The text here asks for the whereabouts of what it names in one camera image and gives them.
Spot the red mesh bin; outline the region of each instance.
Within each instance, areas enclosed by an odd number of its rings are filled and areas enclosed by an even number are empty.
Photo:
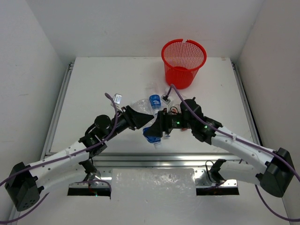
[[[206,62],[206,51],[197,42],[176,39],[168,42],[161,51],[165,63],[165,80],[177,89],[187,88],[198,70]]]

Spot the plastic bottle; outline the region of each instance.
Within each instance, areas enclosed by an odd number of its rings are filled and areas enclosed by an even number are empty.
[[[147,96],[149,96],[149,101],[154,113],[157,115],[161,108],[160,97],[158,95],[158,87],[155,82],[149,83],[146,87]]]
[[[152,108],[150,106],[150,101],[148,99],[141,99],[141,100],[138,100],[136,102],[133,102],[131,104],[131,108],[139,113],[145,113],[145,114],[153,114],[153,111],[152,111]],[[144,132],[149,129],[149,127],[152,126],[152,124],[155,122],[156,120],[156,116],[154,117],[153,120],[151,120],[150,122],[148,122],[144,127],[143,127],[143,134]],[[155,149],[159,149],[160,147],[162,147],[162,144],[161,144],[161,138],[157,138],[157,137],[148,137],[148,136],[145,136],[146,140],[153,144]]]

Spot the robotic arm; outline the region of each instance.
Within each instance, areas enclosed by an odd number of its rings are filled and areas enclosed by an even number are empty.
[[[293,173],[286,165],[264,151],[259,151],[254,147],[235,141],[236,138],[242,138],[223,127],[221,123],[205,117],[201,107],[195,102],[195,98],[186,99],[185,103],[198,117],[202,118],[210,126],[198,121],[185,104],[181,103],[181,113],[169,114],[166,109],[159,111],[156,121],[144,135],[162,137],[164,132],[170,134],[173,129],[189,128],[197,140],[225,149],[249,163],[248,165],[238,164],[218,159],[207,174],[210,180],[212,179],[216,183],[229,179],[241,180],[260,185],[273,196],[283,196],[293,178]],[[123,107],[118,111],[115,131],[108,140],[114,138],[127,128],[132,130],[139,129],[153,118],[152,115],[134,111],[130,106]],[[85,136],[68,148],[26,166],[23,162],[16,164],[11,174],[18,173],[28,167],[34,167],[47,161],[55,161],[55,159],[64,157],[63,160],[22,172],[5,184],[5,188],[14,202],[16,209],[18,211],[27,210],[37,203],[42,194],[49,193],[59,186],[82,180],[92,180],[97,177],[99,172],[89,159],[100,154],[107,145],[103,143],[97,147],[93,146],[108,137],[113,129],[114,122],[115,118],[110,119],[106,115],[100,115],[96,117],[94,124],[88,128]],[[233,138],[217,133],[211,127],[230,133]],[[288,151],[282,148],[278,151],[264,149],[274,152],[293,167],[293,162]]]

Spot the gray wall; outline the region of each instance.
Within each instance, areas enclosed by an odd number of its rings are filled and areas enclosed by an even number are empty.
[[[25,0],[0,1],[0,180],[39,159],[66,69]],[[0,220],[12,202],[0,188]]]
[[[266,0],[239,59],[246,93],[266,147],[286,148],[300,171],[300,1]],[[300,218],[299,183],[284,196]]]
[[[27,0],[60,57],[160,56],[177,38],[236,60],[263,0]]]

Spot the blue label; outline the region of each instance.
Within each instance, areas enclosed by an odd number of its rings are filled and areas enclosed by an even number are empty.
[[[152,109],[160,109],[161,103],[159,95],[151,95],[149,101]]]
[[[142,130],[142,133],[144,134],[146,130],[148,130],[149,127],[146,127]],[[154,144],[154,143],[157,143],[157,142],[160,142],[161,139],[160,137],[149,137],[149,136],[145,136],[145,138],[147,139],[147,141],[151,144]]]

